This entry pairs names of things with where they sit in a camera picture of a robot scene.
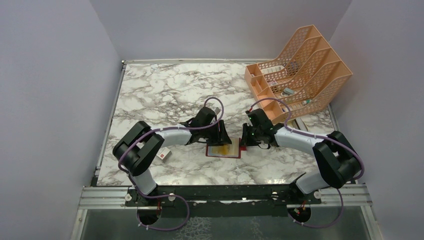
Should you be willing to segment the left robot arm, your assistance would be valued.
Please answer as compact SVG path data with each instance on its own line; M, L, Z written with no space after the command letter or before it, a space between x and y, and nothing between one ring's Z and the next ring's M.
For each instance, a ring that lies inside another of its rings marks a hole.
M193 143L223 146L231 142L224 121L204 106L195 117L175 126L154 129L145 121L138 121L114 146L112 154L138 188L138 199L149 206L157 200L157 183L150 166L159 150Z

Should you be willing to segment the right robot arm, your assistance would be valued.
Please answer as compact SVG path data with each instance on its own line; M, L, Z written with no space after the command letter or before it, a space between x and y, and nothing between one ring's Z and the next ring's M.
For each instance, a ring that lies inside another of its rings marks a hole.
M289 185L289 199L300 204L310 193L327 187L339 189L362 172L361 161L346 137L339 131L328 135L297 130L283 123L273 124L263 109L246 111L241 146L291 148L315 158L318 169L304 173Z

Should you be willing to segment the red leather card holder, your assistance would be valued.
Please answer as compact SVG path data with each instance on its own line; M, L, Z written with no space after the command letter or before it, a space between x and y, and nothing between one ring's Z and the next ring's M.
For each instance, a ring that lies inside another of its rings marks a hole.
M231 137L230 144L224 144L220 146L206 146L206 157L213 158L230 158L240 159L242 151L246 151L246 147L241 145L241 139L239 137Z

